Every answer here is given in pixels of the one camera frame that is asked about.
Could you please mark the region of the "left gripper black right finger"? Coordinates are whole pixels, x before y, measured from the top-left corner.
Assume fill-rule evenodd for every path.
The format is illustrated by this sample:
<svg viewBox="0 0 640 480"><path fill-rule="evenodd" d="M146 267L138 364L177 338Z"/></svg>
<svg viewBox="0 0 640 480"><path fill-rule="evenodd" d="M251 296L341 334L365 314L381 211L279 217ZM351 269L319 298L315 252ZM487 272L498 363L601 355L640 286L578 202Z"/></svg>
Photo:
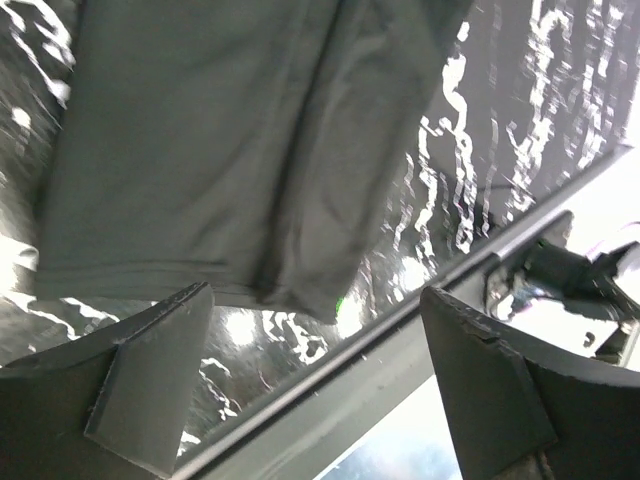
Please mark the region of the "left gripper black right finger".
<svg viewBox="0 0 640 480"><path fill-rule="evenodd" d="M465 479L636 479L639 375L428 287L421 316Z"/></svg>

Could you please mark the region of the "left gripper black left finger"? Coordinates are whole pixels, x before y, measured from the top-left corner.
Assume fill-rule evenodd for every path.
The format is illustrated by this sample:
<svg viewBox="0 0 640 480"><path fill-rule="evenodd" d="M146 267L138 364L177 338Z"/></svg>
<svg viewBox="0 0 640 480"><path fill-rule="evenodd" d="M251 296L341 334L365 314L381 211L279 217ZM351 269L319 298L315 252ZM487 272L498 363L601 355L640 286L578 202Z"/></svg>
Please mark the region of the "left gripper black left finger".
<svg viewBox="0 0 640 480"><path fill-rule="evenodd" d="M170 478L213 305L196 283L4 366L2 478Z"/></svg>

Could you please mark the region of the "black t shirt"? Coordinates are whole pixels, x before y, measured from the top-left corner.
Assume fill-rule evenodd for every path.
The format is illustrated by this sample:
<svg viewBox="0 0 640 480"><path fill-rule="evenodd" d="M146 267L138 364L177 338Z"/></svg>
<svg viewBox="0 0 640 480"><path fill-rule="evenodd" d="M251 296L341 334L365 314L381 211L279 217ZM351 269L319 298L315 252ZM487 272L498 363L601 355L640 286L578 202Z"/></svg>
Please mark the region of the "black t shirt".
<svg viewBox="0 0 640 480"><path fill-rule="evenodd" d="M333 323L468 1L87 1L37 210L42 299Z"/></svg>

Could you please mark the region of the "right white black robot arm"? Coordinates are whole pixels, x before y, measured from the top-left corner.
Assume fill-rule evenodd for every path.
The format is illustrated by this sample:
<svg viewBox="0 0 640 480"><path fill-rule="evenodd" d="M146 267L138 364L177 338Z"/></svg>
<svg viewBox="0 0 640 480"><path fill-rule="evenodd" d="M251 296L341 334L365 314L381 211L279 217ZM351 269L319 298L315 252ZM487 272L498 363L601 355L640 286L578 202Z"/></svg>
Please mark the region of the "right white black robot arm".
<svg viewBox="0 0 640 480"><path fill-rule="evenodd" d="M486 276L485 312L568 352L639 369L639 243L594 256L536 240Z"/></svg>

